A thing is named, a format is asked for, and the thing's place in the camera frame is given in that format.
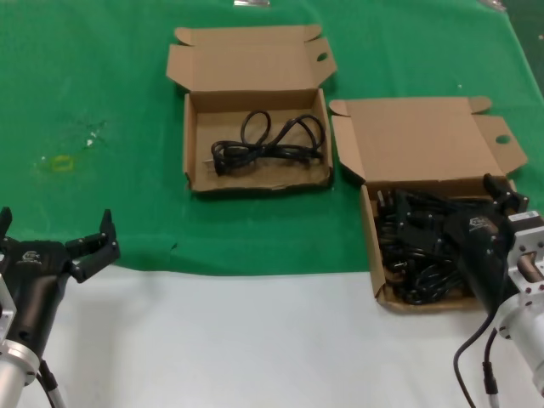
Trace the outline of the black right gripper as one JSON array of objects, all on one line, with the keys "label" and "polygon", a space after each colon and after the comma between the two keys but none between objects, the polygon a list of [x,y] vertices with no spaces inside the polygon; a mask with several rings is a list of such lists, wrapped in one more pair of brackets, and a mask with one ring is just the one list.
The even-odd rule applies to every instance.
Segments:
[{"label": "black right gripper", "polygon": [[473,295],[492,314],[506,299],[518,293],[504,279],[508,244],[501,234],[506,220],[502,215],[525,213],[529,198],[518,193],[505,179],[487,173],[484,188],[497,213],[462,211],[451,213],[451,203],[443,197],[422,191],[394,190],[396,236],[414,252],[424,256],[449,258],[455,253],[456,267]]}]

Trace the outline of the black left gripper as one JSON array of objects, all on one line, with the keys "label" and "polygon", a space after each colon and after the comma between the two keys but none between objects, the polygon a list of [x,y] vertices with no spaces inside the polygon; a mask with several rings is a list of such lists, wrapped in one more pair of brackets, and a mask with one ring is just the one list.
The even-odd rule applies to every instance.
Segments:
[{"label": "black left gripper", "polygon": [[1,273],[16,307],[7,339],[41,357],[70,275],[83,283],[121,256],[116,227],[111,210],[106,209],[98,233],[63,245],[58,241],[12,240],[8,237],[12,220],[10,208],[3,207]]}]

